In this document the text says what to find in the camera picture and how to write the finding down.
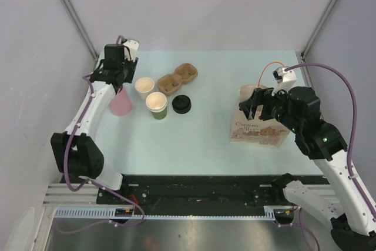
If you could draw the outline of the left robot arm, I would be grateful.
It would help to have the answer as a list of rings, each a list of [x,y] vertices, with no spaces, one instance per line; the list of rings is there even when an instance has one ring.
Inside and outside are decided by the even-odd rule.
[[[88,83],[86,96],[72,122],[62,133],[54,133],[51,147],[58,171],[65,182],[70,177],[110,189],[109,196],[118,204],[125,203],[130,190],[122,185],[123,176],[116,172],[95,143],[102,116],[124,84],[132,83],[138,63],[139,42],[124,39],[107,44],[99,65],[83,79]]]

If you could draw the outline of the paper takeout bag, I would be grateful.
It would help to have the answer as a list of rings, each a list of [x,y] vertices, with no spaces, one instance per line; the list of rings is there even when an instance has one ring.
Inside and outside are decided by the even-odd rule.
[[[245,114],[236,107],[231,122],[231,143],[278,148],[285,141],[290,131],[274,119],[259,119],[263,107],[259,106],[253,120],[247,120]]]

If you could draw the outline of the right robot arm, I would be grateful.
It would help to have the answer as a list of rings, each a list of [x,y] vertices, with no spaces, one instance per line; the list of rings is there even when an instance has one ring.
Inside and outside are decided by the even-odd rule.
[[[341,250],[375,250],[375,216],[370,211],[375,201],[367,205],[358,190],[364,185],[349,173],[353,168],[347,162],[350,150],[340,131],[321,118],[319,97],[312,88],[302,86],[272,91],[254,89],[239,109],[249,120],[274,119],[291,130],[301,153],[322,171],[338,199],[329,201],[286,173],[272,182],[272,200],[300,206],[329,229]]]

